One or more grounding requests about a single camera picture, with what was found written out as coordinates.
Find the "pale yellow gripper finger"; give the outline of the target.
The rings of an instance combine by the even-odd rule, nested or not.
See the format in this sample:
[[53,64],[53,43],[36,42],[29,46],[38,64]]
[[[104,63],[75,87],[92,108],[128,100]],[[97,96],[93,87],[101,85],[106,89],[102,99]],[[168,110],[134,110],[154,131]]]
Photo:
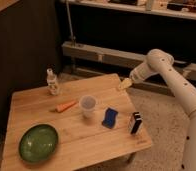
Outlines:
[[118,86],[119,90],[124,90],[132,85],[132,80],[129,78],[125,78]]

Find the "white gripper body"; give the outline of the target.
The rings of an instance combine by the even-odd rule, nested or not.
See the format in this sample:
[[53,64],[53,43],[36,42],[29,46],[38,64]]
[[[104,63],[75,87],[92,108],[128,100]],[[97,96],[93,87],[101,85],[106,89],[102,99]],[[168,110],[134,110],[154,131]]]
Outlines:
[[147,62],[142,62],[130,72],[129,78],[133,83],[141,83],[156,74],[157,72],[153,70]]

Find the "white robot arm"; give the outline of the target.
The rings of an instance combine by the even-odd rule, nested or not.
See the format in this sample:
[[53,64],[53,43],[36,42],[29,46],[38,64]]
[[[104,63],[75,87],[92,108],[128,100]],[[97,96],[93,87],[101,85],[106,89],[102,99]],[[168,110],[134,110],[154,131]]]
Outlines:
[[130,72],[129,77],[118,85],[118,89],[126,89],[156,74],[163,78],[190,119],[181,171],[196,171],[196,88],[173,68],[173,63],[172,55],[152,49],[144,61]]

